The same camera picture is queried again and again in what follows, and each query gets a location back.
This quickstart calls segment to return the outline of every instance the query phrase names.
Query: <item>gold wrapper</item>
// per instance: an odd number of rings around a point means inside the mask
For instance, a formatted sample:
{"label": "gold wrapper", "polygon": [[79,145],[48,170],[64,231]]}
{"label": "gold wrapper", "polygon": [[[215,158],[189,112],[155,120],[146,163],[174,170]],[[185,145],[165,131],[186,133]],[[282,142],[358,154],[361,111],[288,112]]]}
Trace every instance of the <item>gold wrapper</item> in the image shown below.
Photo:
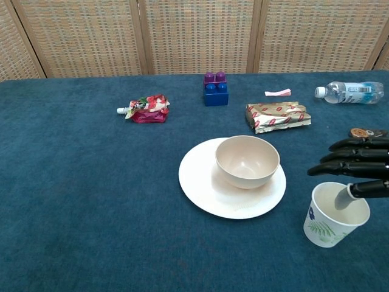
{"label": "gold wrapper", "polygon": [[298,102],[248,104],[246,119],[255,134],[311,124],[306,107]]}

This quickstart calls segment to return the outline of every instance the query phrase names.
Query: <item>white plate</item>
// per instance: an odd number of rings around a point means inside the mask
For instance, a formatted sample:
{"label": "white plate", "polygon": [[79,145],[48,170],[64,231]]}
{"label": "white plate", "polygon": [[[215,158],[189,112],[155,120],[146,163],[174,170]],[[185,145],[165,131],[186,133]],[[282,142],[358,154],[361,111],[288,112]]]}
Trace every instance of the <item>white plate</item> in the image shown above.
{"label": "white plate", "polygon": [[220,177],[215,151],[226,138],[205,141],[182,159],[178,178],[182,190],[201,209],[224,218],[247,219],[273,209],[282,199],[286,178],[281,166],[270,181],[256,189],[239,189]]}

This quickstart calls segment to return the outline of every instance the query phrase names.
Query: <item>plastic bottle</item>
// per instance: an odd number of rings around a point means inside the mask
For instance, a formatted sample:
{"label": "plastic bottle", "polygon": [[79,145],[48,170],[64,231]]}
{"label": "plastic bottle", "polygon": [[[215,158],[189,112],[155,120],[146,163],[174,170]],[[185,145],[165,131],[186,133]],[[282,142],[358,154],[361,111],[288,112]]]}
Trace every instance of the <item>plastic bottle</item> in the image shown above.
{"label": "plastic bottle", "polygon": [[384,96],[384,85],[379,82],[345,83],[331,82],[317,87],[315,97],[329,103],[377,103]]}

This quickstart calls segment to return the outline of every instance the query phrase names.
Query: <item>beige bowl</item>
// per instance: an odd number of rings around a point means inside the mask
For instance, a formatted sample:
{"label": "beige bowl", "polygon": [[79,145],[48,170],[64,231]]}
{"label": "beige bowl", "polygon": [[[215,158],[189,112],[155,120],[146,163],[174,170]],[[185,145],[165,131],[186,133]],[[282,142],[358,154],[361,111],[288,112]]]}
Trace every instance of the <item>beige bowl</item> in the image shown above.
{"label": "beige bowl", "polygon": [[254,189],[267,183],[280,165],[272,144],[253,136],[234,136],[216,149],[222,177],[235,187]]}

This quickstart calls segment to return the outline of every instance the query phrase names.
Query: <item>cup with leaf print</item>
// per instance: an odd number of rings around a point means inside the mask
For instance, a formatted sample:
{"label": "cup with leaf print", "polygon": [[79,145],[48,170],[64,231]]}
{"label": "cup with leaf print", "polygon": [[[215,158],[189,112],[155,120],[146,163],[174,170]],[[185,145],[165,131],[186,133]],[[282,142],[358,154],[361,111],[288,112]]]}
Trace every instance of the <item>cup with leaf print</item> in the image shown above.
{"label": "cup with leaf print", "polygon": [[343,210],[335,208],[335,198],[345,187],[337,182],[323,182],[312,191],[304,233],[322,248],[332,248],[369,220],[370,208],[365,199],[355,200]]}

